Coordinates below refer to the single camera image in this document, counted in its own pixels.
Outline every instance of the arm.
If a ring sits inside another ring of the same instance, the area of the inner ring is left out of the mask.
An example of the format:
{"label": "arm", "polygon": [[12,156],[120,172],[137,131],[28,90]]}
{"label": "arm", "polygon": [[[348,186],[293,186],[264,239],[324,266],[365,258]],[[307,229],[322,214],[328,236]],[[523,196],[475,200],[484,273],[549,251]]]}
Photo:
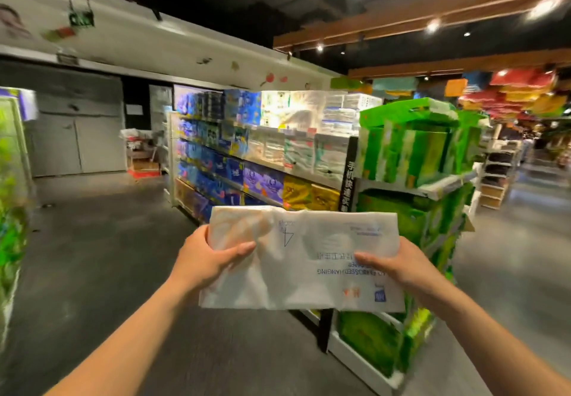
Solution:
{"label": "arm", "polygon": [[214,251],[206,243],[207,232],[208,226],[201,226],[186,239],[168,280],[46,396],[137,393],[185,299],[255,247],[252,242]]}
{"label": "arm", "polygon": [[446,321],[495,396],[563,396],[571,383],[456,288],[413,243],[401,237],[399,253],[378,258],[355,253],[364,265],[385,271],[424,307]]}

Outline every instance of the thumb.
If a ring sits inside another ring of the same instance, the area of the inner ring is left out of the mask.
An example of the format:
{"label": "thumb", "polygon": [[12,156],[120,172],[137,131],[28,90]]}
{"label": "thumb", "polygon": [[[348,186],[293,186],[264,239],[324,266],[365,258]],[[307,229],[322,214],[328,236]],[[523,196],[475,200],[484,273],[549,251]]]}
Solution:
{"label": "thumb", "polygon": [[226,250],[220,250],[217,252],[217,255],[220,264],[222,264],[223,267],[227,267],[231,263],[235,263],[252,253],[254,248],[256,248],[256,242],[250,241],[247,243],[241,243],[232,248],[227,248]]}
{"label": "thumb", "polygon": [[383,271],[385,273],[390,273],[394,270],[393,258],[380,258],[364,251],[356,251],[354,256],[358,263],[373,267],[375,270]]}

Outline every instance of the blue logo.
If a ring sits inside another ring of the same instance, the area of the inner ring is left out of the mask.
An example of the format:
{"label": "blue logo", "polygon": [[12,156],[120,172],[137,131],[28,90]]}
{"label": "blue logo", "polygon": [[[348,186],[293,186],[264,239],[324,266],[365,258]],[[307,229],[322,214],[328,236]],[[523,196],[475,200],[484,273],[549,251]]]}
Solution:
{"label": "blue logo", "polygon": [[387,297],[385,295],[385,289],[379,289],[375,291],[375,303],[385,303],[387,301]]}

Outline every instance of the person's left hand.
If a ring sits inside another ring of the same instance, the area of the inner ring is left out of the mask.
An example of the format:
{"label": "person's left hand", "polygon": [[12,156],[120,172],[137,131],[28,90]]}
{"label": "person's left hand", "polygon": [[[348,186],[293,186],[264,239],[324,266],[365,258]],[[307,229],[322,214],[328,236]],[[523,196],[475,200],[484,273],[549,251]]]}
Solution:
{"label": "person's left hand", "polygon": [[256,247],[251,241],[226,250],[213,250],[206,242],[207,235],[208,225],[202,225],[184,241],[168,277],[168,283],[182,290],[184,295],[208,286],[227,266],[249,255]]}

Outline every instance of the white wall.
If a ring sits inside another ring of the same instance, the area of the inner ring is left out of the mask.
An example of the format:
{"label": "white wall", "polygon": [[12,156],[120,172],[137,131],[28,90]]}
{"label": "white wall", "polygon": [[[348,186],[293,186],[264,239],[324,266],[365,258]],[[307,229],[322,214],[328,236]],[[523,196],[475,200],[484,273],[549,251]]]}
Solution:
{"label": "white wall", "polygon": [[[306,83],[311,89],[328,89],[331,77],[338,75],[166,15],[159,23],[151,10],[124,0],[91,0],[95,28],[59,43],[50,43],[40,34],[68,25],[68,0],[0,0],[0,4],[16,10],[31,33],[30,38],[11,38],[0,23],[0,54],[18,54],[16,48],[23,48],[53,55],[64,49],[83,60],[199,81],[194,84],[202,81],[251,90],[259,90],[268,73],[275,75],[275,81],[262,89],[301,90]],[[74,0],[74,6],[86,8],[86,1]],[[53,60],[53,56],[37,57]],[[197,64],[205,57],[212,61]],[[233,61],[239,70],[232,69]],[[280,82],[285,76],[288,81]]]}

